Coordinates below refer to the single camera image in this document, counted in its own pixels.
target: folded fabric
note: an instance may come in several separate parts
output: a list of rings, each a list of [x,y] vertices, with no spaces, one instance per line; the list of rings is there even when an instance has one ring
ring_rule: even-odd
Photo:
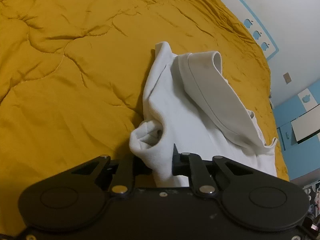
[[[266,146],[254,113],[223,78],[217,51],[177,56],[167,42],[158,43],[143,113],[129,146],[153,170],[158,187],[188,186],[187,177],[172,176],[174,144],[180,153],[203,160],[221,155],[276,176],[277,139]]]

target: screw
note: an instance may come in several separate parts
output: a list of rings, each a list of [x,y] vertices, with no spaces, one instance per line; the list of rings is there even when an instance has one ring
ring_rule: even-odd
[[[34,235],[27,235],[26,240],[37,240]]]
[[[159,196],[160,196],[160,197],[167,197],[167,196],[168,196],[168,193],[166,193],[166,192],[160,192]]]
[[[199,188],[200,192],[204,193],[204,194],[211,194],[213,192],[215,192],[215,188],[213,186],[210,186],[210,185],[204,185],[204,186],[201,186]]]
[[[126,186],[123,185],[117,185],[112,187],[112,192],[117,193],[117,194],[123,194],[126,193],[128,191],[128,188]]]

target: bed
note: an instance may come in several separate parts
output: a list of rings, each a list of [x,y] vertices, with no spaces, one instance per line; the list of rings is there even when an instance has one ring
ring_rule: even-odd
[[[267,61],[220,0],[0,0],[0,233],[24,228],[17,200],[30,184],[129,152],[161,41],[219,51],[267,143],[277,137]],[[276,168],[288,180],[279,144]]]

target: circular cover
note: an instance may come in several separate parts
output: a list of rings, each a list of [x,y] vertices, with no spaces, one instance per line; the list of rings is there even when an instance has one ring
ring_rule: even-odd
[[[103,191],[83,175],[51,177],[27,188],[19,210],[28,226],[49,231],[73,230],[96,217],[105,203]]]
[[[292,183],[252,174],[236,177],[222,193],[222,204],[247,227],[274,232],[302,221],[309,201],[303,190]]]

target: poster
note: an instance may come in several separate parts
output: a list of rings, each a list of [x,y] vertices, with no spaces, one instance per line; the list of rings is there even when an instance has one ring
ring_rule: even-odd
[[[303,190],[310,201],[308,213],[316,218],[320,215],[320,180],[305,186]]]

